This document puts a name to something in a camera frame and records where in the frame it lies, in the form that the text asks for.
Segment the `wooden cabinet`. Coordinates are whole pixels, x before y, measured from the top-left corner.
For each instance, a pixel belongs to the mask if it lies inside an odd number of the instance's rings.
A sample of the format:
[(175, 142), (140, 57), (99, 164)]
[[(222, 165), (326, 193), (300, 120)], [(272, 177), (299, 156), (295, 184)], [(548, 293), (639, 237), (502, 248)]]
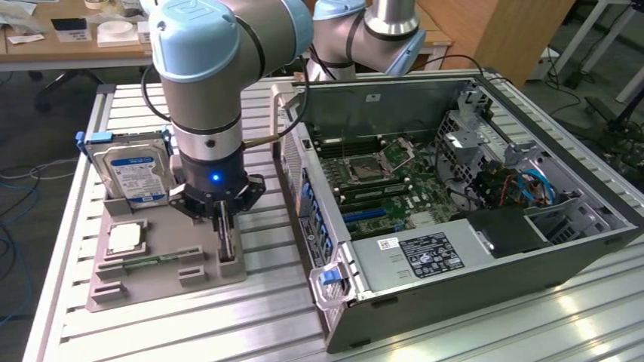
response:
[(576, 0), (416, 0), (452, 39), (442, 69), (492, 68), (522, 87)]

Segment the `grey power supply unit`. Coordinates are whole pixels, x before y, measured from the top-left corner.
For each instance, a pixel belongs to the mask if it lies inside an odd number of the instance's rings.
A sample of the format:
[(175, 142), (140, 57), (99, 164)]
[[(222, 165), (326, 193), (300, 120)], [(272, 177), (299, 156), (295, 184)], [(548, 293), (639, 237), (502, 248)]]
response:
[(494, 261), (466, 219), (352, 242), (371, 292), (383, 292)]

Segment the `silver CPU chip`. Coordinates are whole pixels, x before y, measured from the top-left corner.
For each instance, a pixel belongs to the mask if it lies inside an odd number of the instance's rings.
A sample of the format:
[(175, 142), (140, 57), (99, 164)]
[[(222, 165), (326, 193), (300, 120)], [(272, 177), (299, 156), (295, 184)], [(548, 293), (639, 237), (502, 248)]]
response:
[(142, 244), (142, 226), (136, 223), (112, 227), (107, 246), (108, 254), (135, 251)]

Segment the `black equipment on floor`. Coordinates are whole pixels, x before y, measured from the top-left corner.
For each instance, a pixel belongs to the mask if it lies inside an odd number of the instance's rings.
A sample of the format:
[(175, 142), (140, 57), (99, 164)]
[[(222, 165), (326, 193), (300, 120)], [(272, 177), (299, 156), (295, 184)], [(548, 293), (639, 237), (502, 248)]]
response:
[(611, 154), (626, 166), (644, 174), (644, 124), (631, 120), (634, 112), (644, 100), (644, 90), (639, 91), (619, 114), (599, 98), (586, 97), (584, 99), (587, 113), (598, 113), (606, 121), (606, 126), (598, 134), (598, 145), (606, 154)]

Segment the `black office chair base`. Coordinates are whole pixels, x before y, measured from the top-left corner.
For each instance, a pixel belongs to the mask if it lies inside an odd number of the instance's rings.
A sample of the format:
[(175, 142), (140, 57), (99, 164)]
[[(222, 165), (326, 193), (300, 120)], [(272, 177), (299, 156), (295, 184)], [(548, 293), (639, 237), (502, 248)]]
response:
[[(98, 69), (67, 69), (34, 97), (34, 109), (38, 113), (47, 114), (55, 108), (84, 108), (90, 100), (96, 96), (115, 94), (118, 85), (108, 83), (96, 73)], [(62, 90), (75, 80), (80, 80), (83, 87), (75, 91)]]

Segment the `white desk frame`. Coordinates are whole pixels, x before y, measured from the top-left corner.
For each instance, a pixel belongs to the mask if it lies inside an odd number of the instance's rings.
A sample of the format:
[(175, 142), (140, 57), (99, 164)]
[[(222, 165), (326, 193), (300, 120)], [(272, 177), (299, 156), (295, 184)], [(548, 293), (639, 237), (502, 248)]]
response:
[[(626, 28), (628, 22), (634, 18), (638, 10), (634, 8), (631, 3), (635, 0), (598, 0), (588, 17), (586, 18), (584, 22), (580, 25), (579, 30), (576, 31), (575, 36), (572, 37), (571, 42), (568, 43), (558, 61), (554, 63), (554, 71), (560, 72), (566, 67), (568, 61), (571, 60), (572, 55), (576, 52), (583, 40), (586, 39), (591, 29), (594, 28), (595, 24), (598, 23), (602, 14), (604, 13), (606, 9), (611, 5), (620, 5), (626, 6), (623, 12), (615, 18), (616, 23), (610, 27), (610, 31), (607, 36), (600, 40), (598, 44), (598, 48), (592, 50), (590, 54), (588, 61), (582, 62), (582, 73), (590, 73), (592, 68), (595, 67), (599, 59), (603, 57), (604, 53), (607, 52), (610, 45), (618, 39), (622, 30)], [(627, 85), (624, 86), (623, 90), (618, 94), (615, 100), (619, 103), (626, 103), (631, 101), (636, 97), (636, 93), (639, 91), (644, 91), (644, 65), (642, 66), (640, 70), (638, 71), (636, 75), (632, 77)]]

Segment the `CPU socket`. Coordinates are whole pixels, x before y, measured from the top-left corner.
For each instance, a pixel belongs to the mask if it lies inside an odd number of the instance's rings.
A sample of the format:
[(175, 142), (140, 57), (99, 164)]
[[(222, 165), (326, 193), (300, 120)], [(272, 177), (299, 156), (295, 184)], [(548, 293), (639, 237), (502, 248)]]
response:
[(347, 168), (351, 179), (356, 182), (371, 182), (386, 177), (380, 161), (374, 155), (348, 158)]

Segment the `installed black RAM stick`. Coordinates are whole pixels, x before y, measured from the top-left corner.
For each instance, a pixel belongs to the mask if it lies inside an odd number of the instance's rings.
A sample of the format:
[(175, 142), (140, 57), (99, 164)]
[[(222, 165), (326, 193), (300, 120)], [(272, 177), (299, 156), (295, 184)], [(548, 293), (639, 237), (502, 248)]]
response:
[(370, 189), (370, 188), (384, 188), (386, 186), (398, 186), (406, 185), (408, 183), (407, 179), (390, 179), (390, 180), (380, 180), (374, 183), (362, 183), (362, 184), (350, 184), (347, 186), (336, 186), (334, 187), (334, 193), (336, 195), (343, 194), (346, 192), (358, 191), (360, 189)]
[(351, 203), (371, 199), (388, 198), (399, 195), (407, 195), (411, 190), (411, 186), (407, 185), (376, 186), (371, 188), (346, 191), (339, 196), (339, 200), (343, 203)]

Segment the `green motherboard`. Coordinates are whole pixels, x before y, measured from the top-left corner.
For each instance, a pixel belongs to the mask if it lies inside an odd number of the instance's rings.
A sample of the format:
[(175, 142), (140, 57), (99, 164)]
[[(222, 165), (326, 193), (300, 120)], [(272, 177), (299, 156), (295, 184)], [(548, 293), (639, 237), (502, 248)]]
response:
[[(419, 133), (394, 133), (359, 137), (352, 140), (344, 137), (324, 137), (320, 127), (308, 126), (323, 175), (331, 187), (331, 194), (339, 207), (340, 216), (351, 211), (384, 207), (402, 209), (408, 215), (395, 222), (367, 221), (346, 223), (354, 240), (386, 235), (422, 226), (436, 225), (462, 218), (460, 204), (452, 199), (452, 192), (447, 189), (435, 171), (432, 150), (419, 138)], [(406, 138), (412, 146), (416, 157), (396, 171), (391, 172), (384, 165), (379, 152), (399, 137)], [(351, 179), (347, 160), (352, 157), (374, 155), (380, 161), (386, 177), (371, 182), (356, 182)], [(350, 184), (374, 183), (380, 180), (407, 179), (411, 191), (407, 195), (388, 198), (343, 203), (334, 187)]]

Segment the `green RAM stick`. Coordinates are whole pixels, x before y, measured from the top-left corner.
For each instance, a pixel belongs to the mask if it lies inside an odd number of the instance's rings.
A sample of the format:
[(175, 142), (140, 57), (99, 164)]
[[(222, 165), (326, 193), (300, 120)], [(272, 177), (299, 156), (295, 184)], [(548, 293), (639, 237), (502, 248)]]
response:
[(124, 268), (134, 268), (138, 265), (158, 265), (164, 262), (174, 262), (179, 259), (180, 255), (178, 253), (168, 253), (156, 256), (143, 256), (132, 259), (127, 259), (122, 262)]

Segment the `wooden desk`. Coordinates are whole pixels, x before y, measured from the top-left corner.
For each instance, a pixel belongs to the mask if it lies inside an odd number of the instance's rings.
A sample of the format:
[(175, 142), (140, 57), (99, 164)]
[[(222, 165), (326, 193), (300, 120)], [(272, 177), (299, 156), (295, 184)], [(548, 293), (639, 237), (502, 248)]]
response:
[(422, 26), (415, 0), (142, 0), (151, 43), (106, 50), (95, 41), (11, 45), (0, 70), (111, 68), (148, 59), (167, 81), (230, 75), (256, 81), (299, 62), (314, 79), (355, 77), (355, 66), (402, 77), (420, 50), (448, 43)]

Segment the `grey plastic parts rack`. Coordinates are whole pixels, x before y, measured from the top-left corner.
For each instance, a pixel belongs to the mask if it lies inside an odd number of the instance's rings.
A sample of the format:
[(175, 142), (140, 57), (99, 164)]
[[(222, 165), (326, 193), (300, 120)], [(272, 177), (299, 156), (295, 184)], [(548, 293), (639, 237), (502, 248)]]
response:
[[(135, 251), (108, 254), (114, 226), (142, 226), (142, 244)], [(171, 206), (128, 209), (122, 201), (107, 200), (100, 220), (96, 254), (90, 278), (91, 312), (218, 288), (248, 277), (238, 229), (232, 230), (236, 258), (220, 262), (220, 238), (208, 222), (195, 224)], [(127, 259), (178, 253), (179, 259), (158, 265), (124, 268)]]

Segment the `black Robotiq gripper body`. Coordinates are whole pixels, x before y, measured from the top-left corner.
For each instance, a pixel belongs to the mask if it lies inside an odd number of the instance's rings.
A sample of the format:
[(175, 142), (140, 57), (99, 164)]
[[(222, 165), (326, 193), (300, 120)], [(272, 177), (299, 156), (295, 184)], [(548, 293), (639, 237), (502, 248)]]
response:
[(215, 161), (191, 158), (180, 153), (187, 184), (214, 201), (226, 201), (231, 213), (250, 208), (248, 173), (244, 169), (244, 153), (236, 150), (230, 156)]

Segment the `hard disk in blue caddy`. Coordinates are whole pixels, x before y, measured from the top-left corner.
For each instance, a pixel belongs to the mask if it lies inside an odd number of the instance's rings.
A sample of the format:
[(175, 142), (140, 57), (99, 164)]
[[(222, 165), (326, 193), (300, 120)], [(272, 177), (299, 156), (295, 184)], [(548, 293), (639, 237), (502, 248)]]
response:
[(164, 205), (175, 187), (171, 132), (76, 133), (76, 147), (100, 176), (108, 196), (134, 209)]

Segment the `open socket cover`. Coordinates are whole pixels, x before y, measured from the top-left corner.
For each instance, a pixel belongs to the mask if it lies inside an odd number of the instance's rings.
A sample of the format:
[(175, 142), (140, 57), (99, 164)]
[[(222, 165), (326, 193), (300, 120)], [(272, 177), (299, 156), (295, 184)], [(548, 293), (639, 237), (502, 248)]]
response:
[(402, 168), (415, 157), (414, 146), (403, 138), (396, 138), (379, 152), (380, 159), (391, 172)]

